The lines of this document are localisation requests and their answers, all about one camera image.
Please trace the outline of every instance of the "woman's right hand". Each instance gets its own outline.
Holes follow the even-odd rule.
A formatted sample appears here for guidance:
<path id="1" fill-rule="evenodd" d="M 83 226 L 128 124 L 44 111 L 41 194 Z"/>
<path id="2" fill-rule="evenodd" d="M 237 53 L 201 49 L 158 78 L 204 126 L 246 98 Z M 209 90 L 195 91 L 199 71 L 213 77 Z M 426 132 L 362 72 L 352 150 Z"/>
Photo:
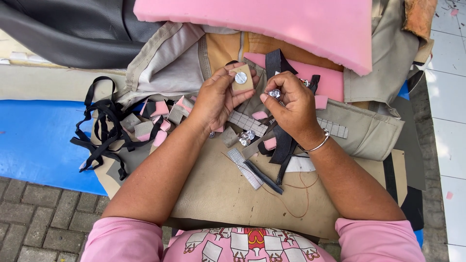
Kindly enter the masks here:
<path id="1" fill-rule="evenodd" d="M 281 91 L 282 106 L 268 95 L 273 89 Z M 278 125 L 306 150 L 317 147 L 325 134 L 315 116 L 315 99 L 312 91 L 299 78 L 286 71 L 267 81 L 265 94 L 260 95 L 265 107 L 270 110 Z"/>

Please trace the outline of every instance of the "person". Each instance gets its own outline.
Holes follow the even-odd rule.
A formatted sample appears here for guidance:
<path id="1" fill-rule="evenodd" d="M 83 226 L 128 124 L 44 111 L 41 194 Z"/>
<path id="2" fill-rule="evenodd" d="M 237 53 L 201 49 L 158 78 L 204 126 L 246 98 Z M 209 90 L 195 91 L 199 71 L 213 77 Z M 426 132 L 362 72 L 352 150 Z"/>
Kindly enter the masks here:
<path id="1" fill-rule="evenodd" d="M 227 65 L 203 83 L 189 117 L 128 177 L 94 224 L 82 262 L 335 261 L 307 239 L 270 228 L 179 231 L 163 249 L 161 226 L 209 133 L 223 126 L 230 112 L 255 94 L 251 90 L 232 95 L 235 73 L 229 70 L 241 65 Z M 255 70 L 251 74 L 257 84 Z M 285 106 L 267 94 L 273 89 L 281 90 Z M 316 148 L 324 141 L 314 95 L 292 73 L 271 77 L 260 99 L 303 149 Z M 409 221 L 393 198 L 331 137 L 308 154 L 343 217 L 335 224 L 342 261 L 425 261 Z M 284 232 L 290 241 L 277 242 L 274 231 Z"/>

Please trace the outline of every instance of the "pink shirt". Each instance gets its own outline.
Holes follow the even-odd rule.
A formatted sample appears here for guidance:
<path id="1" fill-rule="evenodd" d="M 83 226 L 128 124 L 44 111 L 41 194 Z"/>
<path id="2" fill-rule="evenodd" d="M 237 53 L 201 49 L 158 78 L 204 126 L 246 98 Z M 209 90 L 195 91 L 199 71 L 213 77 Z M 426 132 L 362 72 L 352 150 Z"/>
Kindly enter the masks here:
<path id="1" fill-rule="evenodd" d="M 424 262 L 408 221 L 339 218 L 342 262 Z M 179 232 L 164 251 L 162 229 L 129 218 L 94 224 L 82 262 L 335 262 L 325 250 L 274 228 L 213 228 Z"/>

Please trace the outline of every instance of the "woman's left hand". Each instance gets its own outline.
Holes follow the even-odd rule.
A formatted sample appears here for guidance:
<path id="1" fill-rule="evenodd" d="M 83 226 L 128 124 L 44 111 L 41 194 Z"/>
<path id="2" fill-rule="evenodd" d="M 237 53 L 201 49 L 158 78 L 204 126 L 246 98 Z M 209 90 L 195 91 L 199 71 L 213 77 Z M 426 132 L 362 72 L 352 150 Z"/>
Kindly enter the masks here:
<path id="1" fill-rule="evenodd" d="M 229 72 L 233 68 L 244 64 L 243 62 L 239 62 L 224 66 L 207 79 L 201 86 L 189 117 L 196 119 L 196 121 L 199 121 L 200 124 L 206 127 L 208 126 L 210 131 L 223 126 L 233 109 L 255 94 L 255 90 L 235 96 L 232 93 L 231 83 L 233 83 L 236 73 Z M 259 82 L 256 70 L 251 70 L 251 76 L 253 77 L 254 86 L 256 86 Z"/>

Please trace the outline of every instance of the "black leather seat cover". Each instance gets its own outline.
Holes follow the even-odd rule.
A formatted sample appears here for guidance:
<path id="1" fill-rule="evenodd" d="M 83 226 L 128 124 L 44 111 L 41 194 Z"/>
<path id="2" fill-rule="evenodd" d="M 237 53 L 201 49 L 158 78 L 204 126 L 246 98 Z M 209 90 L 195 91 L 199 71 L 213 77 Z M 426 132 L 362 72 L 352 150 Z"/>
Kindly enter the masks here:
<path id="1" fill-rule="evenodd" d="M 135 0 L 0 0 L 0 28 L 41 57 L 81 69 L 125 69 L 164 22 Z"/>

